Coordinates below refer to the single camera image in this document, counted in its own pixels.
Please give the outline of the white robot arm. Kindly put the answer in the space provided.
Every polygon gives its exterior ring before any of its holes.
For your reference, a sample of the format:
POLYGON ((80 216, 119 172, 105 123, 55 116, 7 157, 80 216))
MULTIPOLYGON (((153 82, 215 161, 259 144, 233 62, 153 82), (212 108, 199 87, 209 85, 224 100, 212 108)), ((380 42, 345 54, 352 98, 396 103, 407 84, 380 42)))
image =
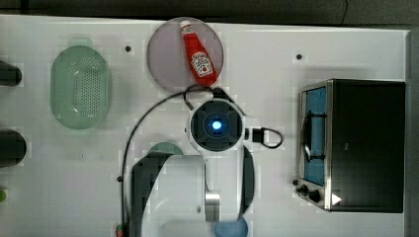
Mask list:
POLYGON ((186 127, 195 154, 150 151, 131 170, 128 237, 247 237, 254 196, 244 114, 225 99, 193 110, 186 127))

